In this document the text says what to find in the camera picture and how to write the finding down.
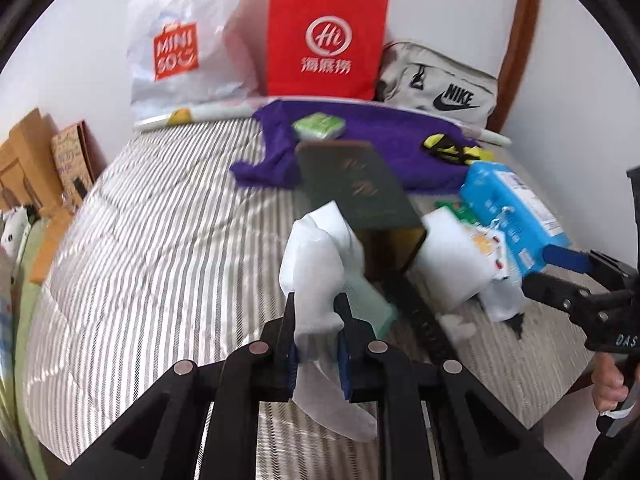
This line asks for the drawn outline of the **person right hand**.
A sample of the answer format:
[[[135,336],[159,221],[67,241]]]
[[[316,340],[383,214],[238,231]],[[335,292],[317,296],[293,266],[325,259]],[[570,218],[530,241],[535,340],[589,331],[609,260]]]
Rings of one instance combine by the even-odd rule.
[[[613,411],[626,400],[628,389],[612,354],[597,352],[594,355],[591,379],[593,404],[599,413]]]

